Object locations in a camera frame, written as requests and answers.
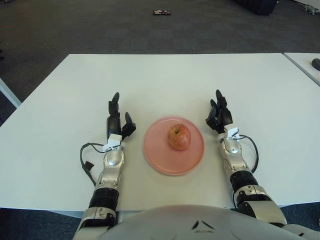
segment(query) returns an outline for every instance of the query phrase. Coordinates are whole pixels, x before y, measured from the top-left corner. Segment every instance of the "black joint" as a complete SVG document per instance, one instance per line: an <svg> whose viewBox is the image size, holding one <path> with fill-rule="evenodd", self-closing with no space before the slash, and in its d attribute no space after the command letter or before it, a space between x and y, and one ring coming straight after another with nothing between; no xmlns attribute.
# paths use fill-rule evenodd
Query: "black joint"
<svg viewBox="0 0 320 240"><path fill-rule="evenodd" d="M236 171L230 176L230 182L234 192L247 185L258 185L257 180L250 171Z"/></svg>
<svg viewBox="0 0 320 240"><path fill-rule="evenodd" d="M102 187L94 191L89 208L103 207L116 211L119 192L113 188Z"/></svg>

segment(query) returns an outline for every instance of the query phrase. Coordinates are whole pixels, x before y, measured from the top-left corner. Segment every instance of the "plate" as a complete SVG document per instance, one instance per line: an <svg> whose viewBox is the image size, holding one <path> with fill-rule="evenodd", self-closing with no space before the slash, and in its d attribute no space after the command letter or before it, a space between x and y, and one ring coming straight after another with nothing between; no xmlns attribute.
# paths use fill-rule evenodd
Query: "plate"
<svg viewBox="0 0 320 240"><path fill-rule="evenodd" d="M169 128L175 124L183 124L190 131L191 141L187 150L174 149L168 143ZM189 120L175 116L154 122L146 131L143 147L151 166L168 175L189 173L199 164L205 151L204 139L198 128Z"/></svg>

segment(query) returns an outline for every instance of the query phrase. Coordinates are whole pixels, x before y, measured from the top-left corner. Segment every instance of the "apple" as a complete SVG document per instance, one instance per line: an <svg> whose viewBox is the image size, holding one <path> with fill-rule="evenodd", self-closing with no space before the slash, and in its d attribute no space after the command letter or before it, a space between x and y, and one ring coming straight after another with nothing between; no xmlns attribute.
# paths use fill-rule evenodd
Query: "apple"
<svg viewBox="0 0 320 240"><path fill-rule="evenodd" d="M188 149L191 141L189 129L183 124L175 124L168 131L168 142L171 147L178 150Z"/></svg>

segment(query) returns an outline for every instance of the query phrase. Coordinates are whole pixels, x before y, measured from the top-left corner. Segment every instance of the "table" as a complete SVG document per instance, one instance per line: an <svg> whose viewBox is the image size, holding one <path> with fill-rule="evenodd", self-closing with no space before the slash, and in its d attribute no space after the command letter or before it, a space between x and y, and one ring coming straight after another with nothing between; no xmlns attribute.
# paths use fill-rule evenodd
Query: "table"
<svg viewBox="0 0 320 240"><path fill-rule="evenodd" d="M85 210L94 186L81 168L80 147L106 142L108 101L119 91L121 122L128 111L137 130L126 140L117 209L232 208L217 134L205 123L216 89L240 133L256 142L254 175L273 200L319 201L320 88L282 54L70 54L0 127L0 207ZM186 175L164 175L145 160L144 134L165 116L187 118L203 135L203 159ZM254 149L241 144L252 167ZM83 157L97 177L103 155L88 149Z"/></svg>
<svg viewBox="0 0 320 240"><path fill-rule="evenodd" d="M285 52L284 56L320 86L320 71L311 65L313 59L320 59L320 53Z"/></svg>

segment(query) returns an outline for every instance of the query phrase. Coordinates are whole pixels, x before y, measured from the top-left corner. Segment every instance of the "black cable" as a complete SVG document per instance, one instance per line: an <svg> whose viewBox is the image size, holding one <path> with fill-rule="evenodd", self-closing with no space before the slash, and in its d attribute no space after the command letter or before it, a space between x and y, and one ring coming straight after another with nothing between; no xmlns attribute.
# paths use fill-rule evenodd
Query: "black cable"
<svg viewBox="0 0 320 240"><path fill-rule="evenodd" d="M258 167L258 163L259 163L259 153L258 153L258 148L257 148L257 145L255 144L255 142L253 141L253 139L249 136L246 136L246 135L239 135L240 137L242 138L238 138L237 140L240 140L240 139L249 139L251 141L251 143L253 144L253 147L254 147L254 150L255 150L255 155L256 155L256 159L255 159L255 163L254 163L254 166L251 170L252 173L254 173L256 170L257 170L257 167Z"/></svg>
<svg viewBox="0 0 320 240"><path fill-rule="evenodd" d="M91 182L93 183L94 186L96 186L96 182L95 180L93 179L91 173L90 173L90 170L87 168L87 166L84 164L84 161L82 159L82 152L84 151L84 149L88 146L90 146L91 143L88 142L86 143L85 145L83 145L80 149L80 162L81 162L81 166L82 166L82 169L84 170L85 174L87 174L87 176L90 178Z"/></svg>
<svg viewBox="0 0 320 240"><path fill-rule="evenodd" d="M96 182L95 180L93 179L91 173L90 173L90 169L87 168L86 164L84 163L84 160L82 159L82 152L84 151L84 149L88 146L91 146L94 148L94 150L96 150L98 153L101 153L101 154L105 154L109 151L112 150L112 148L106 150L106 151L99 151L98 149L96 149L95 146L103 146L103 144L100 144L100 143L91 143L91 142L88 142L86 144L84 144L81 149L80 149L80 162L81 162L81 166L82 166L82 169L84 170L85 174L87 174L87 176L90 178L91 182L93 183L94 186L96 186Z"/></svg>

